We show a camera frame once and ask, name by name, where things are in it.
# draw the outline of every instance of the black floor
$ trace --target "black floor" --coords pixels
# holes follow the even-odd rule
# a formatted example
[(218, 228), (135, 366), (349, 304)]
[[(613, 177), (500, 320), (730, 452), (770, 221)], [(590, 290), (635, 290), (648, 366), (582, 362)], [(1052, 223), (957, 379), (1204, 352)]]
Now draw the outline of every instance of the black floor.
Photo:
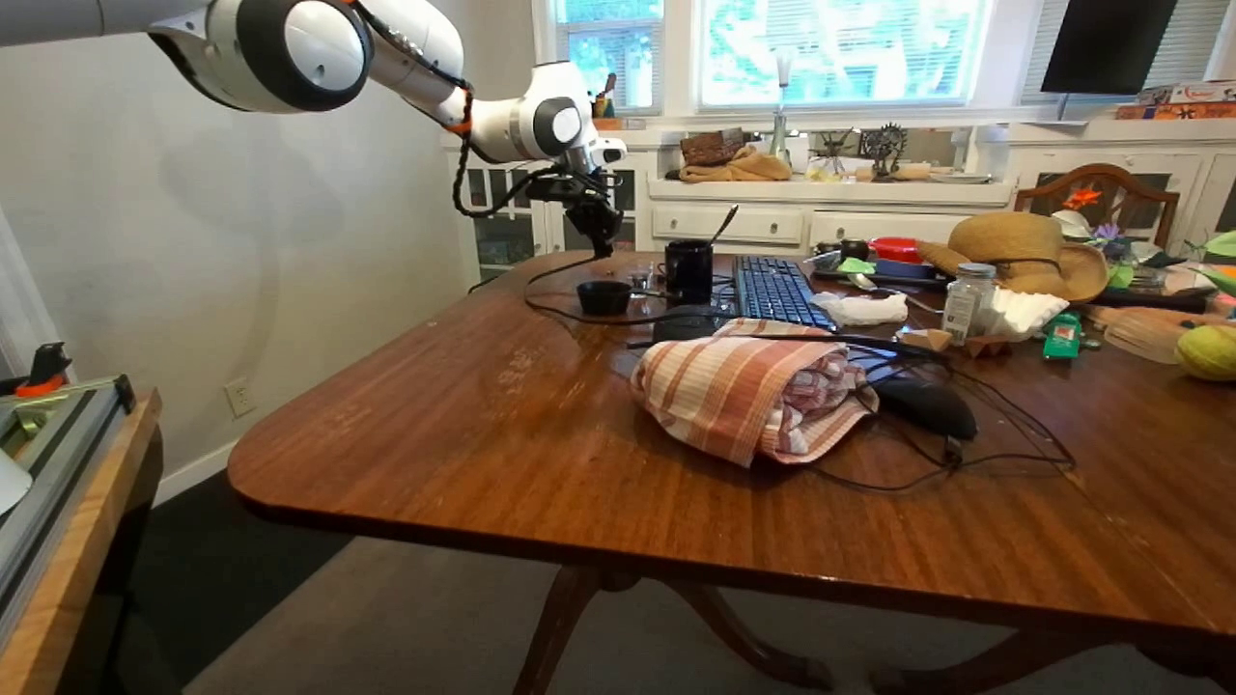
[(151, 514), (132, 577), (135, 627), (191, 685), (349, 541), (255, 517), (218, 475)]

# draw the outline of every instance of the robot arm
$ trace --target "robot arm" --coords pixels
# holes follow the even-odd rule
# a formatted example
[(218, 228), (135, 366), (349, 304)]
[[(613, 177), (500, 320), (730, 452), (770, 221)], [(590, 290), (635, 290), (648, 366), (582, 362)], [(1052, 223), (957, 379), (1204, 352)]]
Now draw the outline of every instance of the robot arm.
[(599, 138), (577, 66), (537, 66), (524, 97), (475, 101), (464, 43), (430, 0), (38, 0), (0, 7), (0, 43), (146, 30), (182, 76), (238, 114), (325, 114), (366, 82), (464, 138), (491, 163), (554, 163), (529, 199), (564, 203), (577, 228), (608, 257), (618, 212), (608, 163), (626, 151)]

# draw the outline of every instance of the computer mouse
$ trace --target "computer mouse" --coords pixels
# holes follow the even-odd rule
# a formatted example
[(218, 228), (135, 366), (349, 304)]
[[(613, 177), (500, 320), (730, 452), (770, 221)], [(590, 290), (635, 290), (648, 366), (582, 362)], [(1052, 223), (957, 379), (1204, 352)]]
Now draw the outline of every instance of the computer mouse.
[(0, 452), (0, 514), (22, 504), (27, 491), (31, 491), (27, 469), (19, 469), (17, 461), (9, 461), (9, 452)]
[(967, 397), (943, 383), (923, 383), (923, 379), (881, 379), (873, 383), (881, 393), (881, 410), (950, 441), (974, 441), (976, 424), (967, 405)]
[(710, 304), (675, 304), (652, 320), (652, 343), (661, 340), (694, 340), (719, 331), (719, 316)]

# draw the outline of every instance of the bottle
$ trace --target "bottle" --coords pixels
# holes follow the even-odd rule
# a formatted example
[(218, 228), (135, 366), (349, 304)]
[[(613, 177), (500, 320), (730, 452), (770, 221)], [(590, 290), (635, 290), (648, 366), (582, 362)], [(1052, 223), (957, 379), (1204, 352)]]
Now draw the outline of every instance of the bottle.
[(992, 295), (998, 295), (998, 266), (989, 263), (957, 266), (957, 280), (950, 281), (950, 295), (943, 300), (943, 329), (950, 331), (950, 343), (970, 343), (970, 336), (981, 336), (989, 329)]
[(601, 94), (590, 97), (590, 116), (596, 116), (596, 120), (613, 120), (613, 89), (618, 89), (618, 75), (608, 75)]

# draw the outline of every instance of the bowl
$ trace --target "bowl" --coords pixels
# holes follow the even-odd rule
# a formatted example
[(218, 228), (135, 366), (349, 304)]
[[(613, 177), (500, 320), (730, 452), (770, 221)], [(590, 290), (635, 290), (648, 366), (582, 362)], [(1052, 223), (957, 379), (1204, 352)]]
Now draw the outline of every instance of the bowl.
[(1204, 266), (1204, 280), (1226, 290), (1236, 295), (1236, 266)]
[(1204, 260), (1236, 263), (1236, 233), (1216, 233), (1216, 235), (1210, 235)]
[(587, 316), (623, 316), (630, 304), (630, 286), (626, 281), (581, 281), (577, 299)]

